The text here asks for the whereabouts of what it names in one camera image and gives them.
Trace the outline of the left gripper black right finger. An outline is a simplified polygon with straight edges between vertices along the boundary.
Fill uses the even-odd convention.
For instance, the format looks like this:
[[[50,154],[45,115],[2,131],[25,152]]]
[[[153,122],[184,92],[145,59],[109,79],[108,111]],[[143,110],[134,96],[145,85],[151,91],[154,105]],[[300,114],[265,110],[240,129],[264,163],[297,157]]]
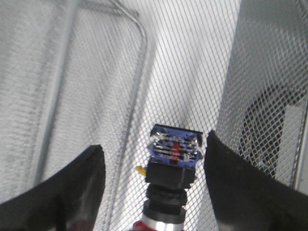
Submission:
[[[306,231],[308,197],[243,160],[210,131],[205,178],[220,231]]]

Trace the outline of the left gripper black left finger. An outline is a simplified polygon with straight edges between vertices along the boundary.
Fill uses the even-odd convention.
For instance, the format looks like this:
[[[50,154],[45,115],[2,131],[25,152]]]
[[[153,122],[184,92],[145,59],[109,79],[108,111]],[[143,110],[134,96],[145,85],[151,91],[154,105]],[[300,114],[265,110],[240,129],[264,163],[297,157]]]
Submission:
[[[0,205],[2,231],[91,231],[105,189],[104,152],[91,145],[29,191]]]

